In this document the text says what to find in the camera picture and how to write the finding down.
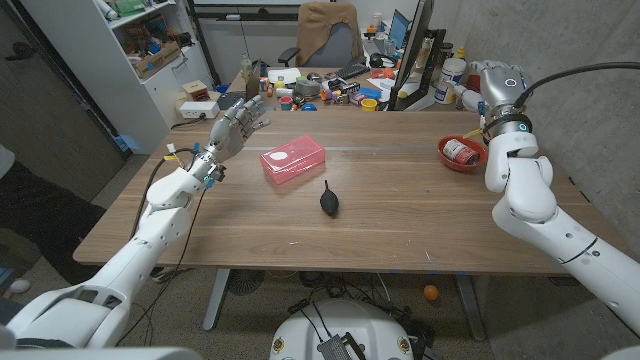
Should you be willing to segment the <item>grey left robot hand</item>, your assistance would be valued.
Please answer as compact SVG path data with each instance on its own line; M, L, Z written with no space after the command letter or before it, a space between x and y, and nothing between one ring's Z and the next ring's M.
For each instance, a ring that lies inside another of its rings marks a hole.
M239 100L229 108L224 116L217 120L209 135L205 150L211 154L215 163L224 163L237 155L252 134L271 124L262 119L266 110L260 95L250 100Z

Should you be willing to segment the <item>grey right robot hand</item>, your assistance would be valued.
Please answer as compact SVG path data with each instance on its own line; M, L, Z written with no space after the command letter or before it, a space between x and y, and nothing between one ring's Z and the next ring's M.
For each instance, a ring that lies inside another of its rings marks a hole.
M511 106L527 88L529 79L523 68L497 60L473 61L470 67L480 77L480 92L448 82L454 93L461 97L466 110L479 113L483 104L484 114L493 115L503 106Z

